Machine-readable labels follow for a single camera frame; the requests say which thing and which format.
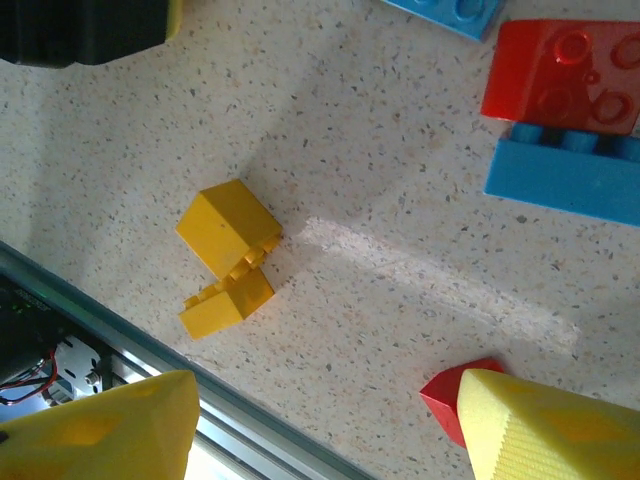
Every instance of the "red duplo brick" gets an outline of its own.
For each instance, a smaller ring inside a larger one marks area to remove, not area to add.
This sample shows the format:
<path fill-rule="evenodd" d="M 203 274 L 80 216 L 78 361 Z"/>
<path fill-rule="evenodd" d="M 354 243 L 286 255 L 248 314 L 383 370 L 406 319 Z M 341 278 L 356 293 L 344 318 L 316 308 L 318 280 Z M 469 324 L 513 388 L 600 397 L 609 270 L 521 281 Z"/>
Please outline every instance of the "red duplo brick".
<path fill-rule="evenodd" d="M 504 23 L 482 114 L 629 135 L 640 114 L 640 22 Z"/>
<path fill-rule="evenodd" d="M 466 445 L 460 421 L 458 420 L 457 403 L 462 372 L 469 368 L 483 368 L 504 373 L 504 368 L 496 359 L 491 357 L 482 358 L 438 373 L 420 390 L 422 399 L 433 413 L 433 416 L 436 417 L 442 429 L 452 442 L 463 448 L 466 448 Z"/>

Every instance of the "blue lego brick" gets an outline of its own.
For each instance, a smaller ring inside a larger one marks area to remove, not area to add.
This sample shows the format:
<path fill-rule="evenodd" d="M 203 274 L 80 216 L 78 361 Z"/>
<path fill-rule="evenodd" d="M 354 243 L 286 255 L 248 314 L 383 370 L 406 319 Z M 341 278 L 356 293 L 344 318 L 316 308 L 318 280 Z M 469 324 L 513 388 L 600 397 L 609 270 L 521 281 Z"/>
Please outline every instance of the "blue lego brick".
<path fill-rule="evenodd" d="M 383 0 L 389 5 L 482 41 L 505 0 Z"/>
<path fill-rule="evenodd" d="M 485 193 L 640 227 L 640 138 L 517 123 Z"/>

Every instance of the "speckled countertop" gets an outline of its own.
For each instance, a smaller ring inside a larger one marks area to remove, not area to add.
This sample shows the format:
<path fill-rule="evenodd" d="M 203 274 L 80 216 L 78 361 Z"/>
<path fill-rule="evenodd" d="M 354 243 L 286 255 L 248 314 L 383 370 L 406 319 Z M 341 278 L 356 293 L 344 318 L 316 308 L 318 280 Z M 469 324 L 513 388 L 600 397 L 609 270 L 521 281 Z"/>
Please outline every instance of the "speckled countertop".
<path fill-rule="evenodd" d="M 188 3 L 140 55 L 2 64 L 2 240 L 381 478 L 472 478 L 418 391 L 490 353 L 640 408 L 640 230 L 481 193 L 506 127 L 478 114 L 496 31 L 375 0 Z M 212 278 L 173 228 L 235 177 L 284 225 L 277 295 L 193 343 L 177 312 Z"/>

